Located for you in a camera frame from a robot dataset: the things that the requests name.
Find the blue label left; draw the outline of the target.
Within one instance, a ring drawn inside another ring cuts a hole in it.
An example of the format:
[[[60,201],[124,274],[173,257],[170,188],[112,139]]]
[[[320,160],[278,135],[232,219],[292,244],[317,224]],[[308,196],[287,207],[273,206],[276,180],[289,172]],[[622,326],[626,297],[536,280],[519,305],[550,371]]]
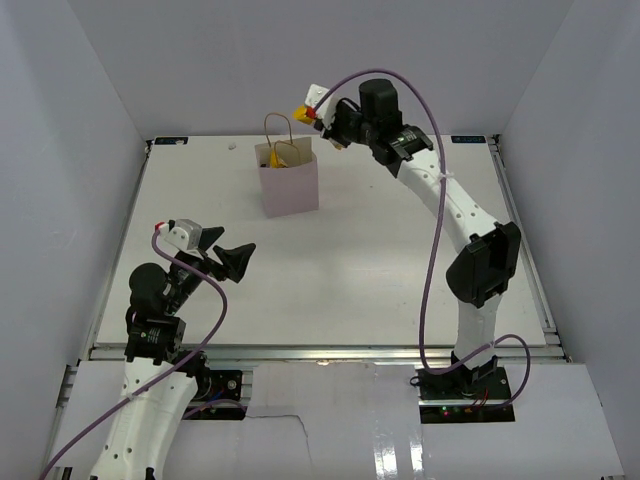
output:
[[[154,139],[154,145],[186,145],[189,141],[188,137],[156,137]]]

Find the pink paper bag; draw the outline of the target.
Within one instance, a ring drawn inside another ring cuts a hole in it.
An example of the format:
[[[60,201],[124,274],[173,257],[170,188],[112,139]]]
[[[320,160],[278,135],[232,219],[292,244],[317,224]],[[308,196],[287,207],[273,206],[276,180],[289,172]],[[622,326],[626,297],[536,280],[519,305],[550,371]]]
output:
[[[272,140],[267,131],[270,117],[284,118],[288,137]],[[270,112],[263,120],[265,143],[254,146],[262,203],[268,218],[284,217],[315,211],[319,208],[319,174],[317,157],[312,149],[312,137],[294,138],[291,123],[278,112]],[[288,164],[287,168],[269,166],[271,151]]]

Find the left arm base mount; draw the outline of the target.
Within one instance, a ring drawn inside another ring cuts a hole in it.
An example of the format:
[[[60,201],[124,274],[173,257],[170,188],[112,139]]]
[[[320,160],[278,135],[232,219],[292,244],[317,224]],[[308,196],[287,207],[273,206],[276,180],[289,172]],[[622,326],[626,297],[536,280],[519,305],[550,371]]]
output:
[[[185,420],[240,421],[245,418],[240,406],[243,386],[241,370],[212,368],[204,352],[194,355],[178,372],[196,380],[197,390],[185,410]]]

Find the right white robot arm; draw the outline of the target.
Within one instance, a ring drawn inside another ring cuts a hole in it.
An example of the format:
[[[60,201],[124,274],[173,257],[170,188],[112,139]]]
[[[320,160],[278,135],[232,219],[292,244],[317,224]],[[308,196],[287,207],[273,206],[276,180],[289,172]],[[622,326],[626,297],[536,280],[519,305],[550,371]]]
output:
[[[322,138],[336,148],[369,148],[373,158],[414,193],[436,219],[456,252],[445,277],[458,302],[457,338],[451,364],[417,373],[423,389],[472,399],[497,372],[494,353],[497,311],[518,262],[521,231],[487,213],[447,170],[444,144],[404,122],[398,92],[384,78],[359,86],[359,99],[337,99],[329,89],[309,88],[305,113]]]

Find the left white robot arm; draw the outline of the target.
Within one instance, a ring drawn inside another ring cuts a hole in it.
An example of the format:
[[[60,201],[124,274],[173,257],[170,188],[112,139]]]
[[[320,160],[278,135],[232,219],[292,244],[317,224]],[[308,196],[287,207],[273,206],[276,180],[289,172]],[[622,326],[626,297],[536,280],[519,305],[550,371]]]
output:
[[[169,267],[147,262],[129,276],[128,341],[117,409],[92,479],[160,479],[169,448],[191,404],[238,405],[239,396],[211,370],[203,346],[186,349],[178,312],[202,283],[240,282],[256,246],[217,246],[221,227],[190,220],[156,225],[152,239],[176,249]]]

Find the blue label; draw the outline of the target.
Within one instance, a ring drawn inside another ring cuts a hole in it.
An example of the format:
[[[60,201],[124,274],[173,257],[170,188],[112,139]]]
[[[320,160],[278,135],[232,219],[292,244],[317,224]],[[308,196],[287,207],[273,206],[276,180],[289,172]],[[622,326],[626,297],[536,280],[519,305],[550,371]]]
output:
[[[154,139],[154,145],[186,145],[189,141],[188,137],[156,137]]]
[[[451,141],[455,144],[486,144],[487,140],[482,135],[452,135]]]

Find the yellow snack bar wrapper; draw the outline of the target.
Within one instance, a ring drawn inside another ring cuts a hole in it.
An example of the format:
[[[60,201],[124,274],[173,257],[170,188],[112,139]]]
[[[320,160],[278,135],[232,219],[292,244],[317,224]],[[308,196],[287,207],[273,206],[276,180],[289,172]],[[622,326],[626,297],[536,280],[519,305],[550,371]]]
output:
[[[312,125],[315,121],[316,115],[312,107],[301,105],[292,114],[293,118],[305,125]]]

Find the yellow M&M packet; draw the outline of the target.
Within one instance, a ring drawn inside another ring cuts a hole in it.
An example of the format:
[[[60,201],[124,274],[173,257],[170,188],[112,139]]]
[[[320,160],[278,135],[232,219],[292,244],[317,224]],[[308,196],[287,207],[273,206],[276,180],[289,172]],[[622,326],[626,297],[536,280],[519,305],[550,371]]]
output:
[[[288,164],[277,154],[276,150],[273,149],[269,157],[269,166],[273,169],[279,169],[287,168]]]

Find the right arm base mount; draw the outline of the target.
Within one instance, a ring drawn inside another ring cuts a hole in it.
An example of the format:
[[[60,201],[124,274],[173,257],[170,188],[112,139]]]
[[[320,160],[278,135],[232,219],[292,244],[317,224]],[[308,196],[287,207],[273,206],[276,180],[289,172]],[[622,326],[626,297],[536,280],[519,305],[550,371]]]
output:
[[[428,375],[416,371],[409,384],[418,390],[422,425],[456,425],[514,423],[512,405],[502,406],[511,398],[506,370],[494,373],[473,384],[456,377],[459,370],[447,375]]]

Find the blue label right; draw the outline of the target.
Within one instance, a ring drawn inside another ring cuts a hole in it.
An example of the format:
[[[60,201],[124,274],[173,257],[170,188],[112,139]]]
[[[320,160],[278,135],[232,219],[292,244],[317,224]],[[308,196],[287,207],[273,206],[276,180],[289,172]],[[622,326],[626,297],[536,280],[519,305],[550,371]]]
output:
[[[487,140],[482,135],[452,135],[451,141],[455,144],[486,144]]]

